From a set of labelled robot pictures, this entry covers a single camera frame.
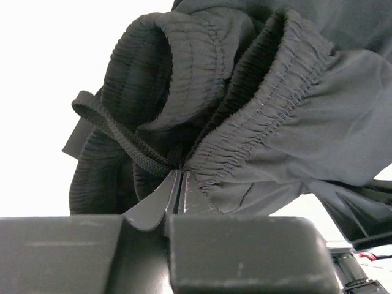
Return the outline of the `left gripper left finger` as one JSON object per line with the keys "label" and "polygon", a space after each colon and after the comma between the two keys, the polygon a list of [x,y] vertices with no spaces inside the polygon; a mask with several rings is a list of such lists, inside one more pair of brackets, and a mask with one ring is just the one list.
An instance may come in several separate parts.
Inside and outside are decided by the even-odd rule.
{"label": "left gripper left finger", "polygon": [[171,293],[165,221],[179,171],[124,214],[1,219],[2,293]]}

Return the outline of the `black shorts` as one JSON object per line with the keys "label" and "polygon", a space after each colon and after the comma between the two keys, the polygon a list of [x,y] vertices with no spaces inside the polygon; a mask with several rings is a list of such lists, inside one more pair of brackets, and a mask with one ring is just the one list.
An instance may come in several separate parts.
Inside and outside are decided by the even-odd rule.
{"label": "black shorts", "polygon": [[125,213],[179,170],[221,213],[314,194],[355,248],[391,242],[390,1],[175,1],[72,108],[72,214]]}

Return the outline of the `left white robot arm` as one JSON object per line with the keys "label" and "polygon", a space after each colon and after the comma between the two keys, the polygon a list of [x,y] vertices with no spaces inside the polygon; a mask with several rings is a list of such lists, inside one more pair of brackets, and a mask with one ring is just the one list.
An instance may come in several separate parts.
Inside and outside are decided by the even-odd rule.
{"label": "left white robot arm", "polygon": [[124,214],[1,219],[2,293],[385,293],[301,217],[223,215],[171,172]]}

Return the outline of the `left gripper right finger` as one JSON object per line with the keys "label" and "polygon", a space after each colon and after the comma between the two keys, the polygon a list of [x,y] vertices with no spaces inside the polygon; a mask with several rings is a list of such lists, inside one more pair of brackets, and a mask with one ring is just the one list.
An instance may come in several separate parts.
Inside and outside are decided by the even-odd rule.
{"label": "left gripper right finger", "polygon": [[339,293],[325,241],[308,219],[221,214],[186,173],[168,220],[175,293]]}

